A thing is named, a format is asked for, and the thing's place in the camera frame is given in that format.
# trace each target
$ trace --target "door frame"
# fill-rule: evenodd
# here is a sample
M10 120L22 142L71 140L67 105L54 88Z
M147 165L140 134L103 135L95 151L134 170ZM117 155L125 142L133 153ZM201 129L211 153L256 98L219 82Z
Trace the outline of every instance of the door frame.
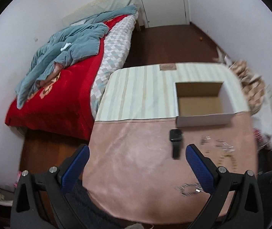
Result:
M145 14L145 9L142 0L137 0L138 4L140 4L140 14L143 20L143 24L145 28L149 28L148 19ZM190 24L190 12L189 12L189 2L188 0L184 0L185 6L185 15L186 15L186 25Z

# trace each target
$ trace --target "wooden floor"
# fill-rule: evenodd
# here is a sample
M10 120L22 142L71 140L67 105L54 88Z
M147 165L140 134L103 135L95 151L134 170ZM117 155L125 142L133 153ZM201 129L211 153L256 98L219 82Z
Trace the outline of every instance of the wooden floor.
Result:
M217 58L216 44L195 25L155 27L133 32L129 55L123 67L170 62L213 62L213 58ZM59 166L81 143L87 142L55 133L28 130L20 170L28 170L30 173L46 172L51 166ZM55 225L48 198L46 194L41 195ZM173 229L186 227L186 224L171 226Z

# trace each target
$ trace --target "blue gripper pad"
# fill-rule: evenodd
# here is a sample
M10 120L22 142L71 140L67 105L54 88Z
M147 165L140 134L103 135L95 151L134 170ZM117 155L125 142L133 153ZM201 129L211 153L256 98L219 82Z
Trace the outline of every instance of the blue gripper pad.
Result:
M213 194L215 190L213 175L192 148L192 145L188 145L186 148L186 159L203 190L206 193Z
M62 194L71 192L75 183L77 182L84 166L89 160L89 147L84 145L82 150L75 157L71 165L68 167L67 171L62 176L61 191Z

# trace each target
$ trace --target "cardboard box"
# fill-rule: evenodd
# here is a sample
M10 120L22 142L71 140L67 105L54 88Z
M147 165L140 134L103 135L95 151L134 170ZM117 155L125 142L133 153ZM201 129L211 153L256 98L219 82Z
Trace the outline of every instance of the cardboard box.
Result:
M175 83L177 95L176 126L222 125L234 112L223 82Z

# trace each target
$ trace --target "metal bolt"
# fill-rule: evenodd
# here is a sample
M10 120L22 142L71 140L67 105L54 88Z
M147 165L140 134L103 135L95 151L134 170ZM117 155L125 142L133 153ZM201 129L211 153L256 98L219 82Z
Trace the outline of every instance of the metal bolt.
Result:
M248 170L247 174L252 177L254 175L254 172L252 170Z
M26 175L28 175L28 173L29 173L28 170L24 170L24 171L22 172L22 176L25 177Z
M53 166L53 167L51 167L51 168L49 169L49 172L50 172L50 173L54 173L54 172L56 172L57 170L58 170L58 168L55 167L55 166Z
M225 173L226 171L227 171L227 170L226 170L225 167L223 167L223 166L219 167L219 172Z

